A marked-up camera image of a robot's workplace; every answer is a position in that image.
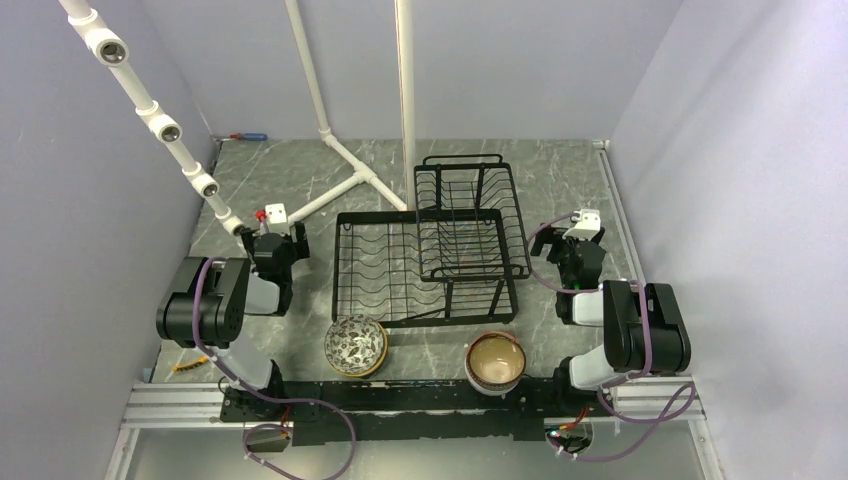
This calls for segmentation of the red patterned bowl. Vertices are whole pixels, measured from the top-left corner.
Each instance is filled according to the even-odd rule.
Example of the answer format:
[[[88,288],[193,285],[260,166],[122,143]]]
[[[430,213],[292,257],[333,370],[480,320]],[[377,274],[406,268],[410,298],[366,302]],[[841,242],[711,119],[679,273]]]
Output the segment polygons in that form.
[[[324,336],[323,347],[334,371],[348,378],[365,379],[385,362],[389,340],[379,322],[359,314],[333,322]]]

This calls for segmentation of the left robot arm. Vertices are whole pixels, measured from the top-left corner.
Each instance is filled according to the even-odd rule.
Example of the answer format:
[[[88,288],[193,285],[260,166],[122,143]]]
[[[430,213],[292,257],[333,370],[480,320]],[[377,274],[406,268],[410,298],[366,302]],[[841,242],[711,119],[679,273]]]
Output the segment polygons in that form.
[[[197,349],[224,373],[230,387],[248,394],[248,407],[264,420],[279,417],[287,392],[278,365],[240,337],[244,318],[283,316],[293,299],[292,266],[310,257],[305,225],[294,232],[240,231],[247,255],[183,259],[158,306],[160,338]]]

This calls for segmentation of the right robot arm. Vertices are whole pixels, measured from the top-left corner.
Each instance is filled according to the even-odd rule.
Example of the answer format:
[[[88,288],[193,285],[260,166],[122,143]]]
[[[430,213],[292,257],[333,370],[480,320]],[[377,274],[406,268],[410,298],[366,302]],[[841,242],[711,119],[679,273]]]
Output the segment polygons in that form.
[[[552,374],[551,401],[557,411],[574,415],[590,393],[649,374],[685,371],[692,347],[674,289],[666,283],[601,280],[607,251],[605,229],[541,226],[531,235],[530,254],[549,248],[546,261],[555,265],[559,283],[555,312],[565,325],[598,328],[601,344],[567,357]]]

